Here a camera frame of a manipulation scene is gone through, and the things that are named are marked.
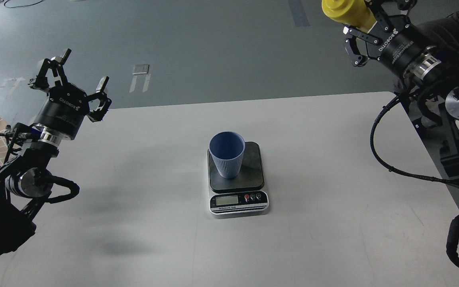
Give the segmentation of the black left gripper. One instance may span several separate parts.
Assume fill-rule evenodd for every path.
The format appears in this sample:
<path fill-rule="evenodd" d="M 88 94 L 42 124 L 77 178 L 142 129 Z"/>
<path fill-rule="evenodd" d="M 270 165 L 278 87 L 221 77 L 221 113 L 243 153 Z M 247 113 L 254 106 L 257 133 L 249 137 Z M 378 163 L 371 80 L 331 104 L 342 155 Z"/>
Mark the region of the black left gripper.
<path fill-rule="evenodd" d="M 84 90 L 72 86 L 64 71 L 71 49 L 67 48 L 60 56 L 45 58 L 38 64 L 38 73 L 29 80 L 29 88 L 48 95 L 33 124 L 41 128 L 47 127 L 63 135 L 68 140 L 74 140 L 84 116 L 91 122 L 103 120 L 112 100 L 106 91 L 110 77 L 102 77 L 95 93 L 87 96 Z M 89 110 L 87 102 L 98 100 L 96 109 Z"/>

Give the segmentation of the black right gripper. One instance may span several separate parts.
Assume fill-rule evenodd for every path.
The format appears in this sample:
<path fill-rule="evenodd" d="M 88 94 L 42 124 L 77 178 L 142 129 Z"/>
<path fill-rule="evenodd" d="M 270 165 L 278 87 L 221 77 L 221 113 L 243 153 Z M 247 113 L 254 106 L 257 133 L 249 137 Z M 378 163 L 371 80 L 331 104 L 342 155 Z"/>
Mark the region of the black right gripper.
<path fill-rule="evenodd" d="M 367 7 L 376 19 L 368 32 L 344 26 L 345 50 L 354 67 L 376 60 L 395 76 L 413 73 L 420 80 L 441 67 L 435 57 L 435 46 L 419 30 L 411 26 L 409 13 L 416 0 L 368 0 Z"/>

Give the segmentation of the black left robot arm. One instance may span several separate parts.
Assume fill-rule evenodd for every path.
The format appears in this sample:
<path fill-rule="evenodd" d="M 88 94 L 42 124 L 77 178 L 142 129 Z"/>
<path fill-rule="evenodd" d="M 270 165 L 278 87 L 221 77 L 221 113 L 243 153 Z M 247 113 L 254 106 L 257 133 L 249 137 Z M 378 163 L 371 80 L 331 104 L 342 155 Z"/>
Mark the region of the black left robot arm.
<path fill-rule="evenodd" d="M 16 123 L 0 132 L 0 256 L 16 251 L 36 232 L 33 219 L 44 204 L 75 198 L 80 188 L 53 175 L 47 166 L 64 140 L 74 140 L 85 117 L 100 122 L 112 100 L 102 77 L 88 95 L 69 82 L 64 65 L 71 54 L 44 59 L 29 87 L 46 93 L 31 125 Z"/>

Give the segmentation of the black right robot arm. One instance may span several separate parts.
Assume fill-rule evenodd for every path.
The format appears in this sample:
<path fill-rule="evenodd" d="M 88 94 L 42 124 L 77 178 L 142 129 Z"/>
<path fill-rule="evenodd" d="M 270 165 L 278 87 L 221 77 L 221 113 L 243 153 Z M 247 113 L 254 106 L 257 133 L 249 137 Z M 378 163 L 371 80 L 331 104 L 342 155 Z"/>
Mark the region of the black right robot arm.
<path fill-rule="evenodd" d="M 459 13 L 450 19 L 414 26 L 408 13 L 415 0 L 398 0 L 400 14 L 389 15 L 382 0 L 324 0 L 325 15 L 344 25 L 345 49 L 354 67 L 376 60 L 400 80 L 403 91 L 382 108 L 370 134 L 377 161 L 394 173 L 459 188 Z M 421 115 L 444 129 L 440 162 L 447 179 L 411 174 L 380 158 L 375 130 L 395 105 L 408 107 L 413 99 Z"/>

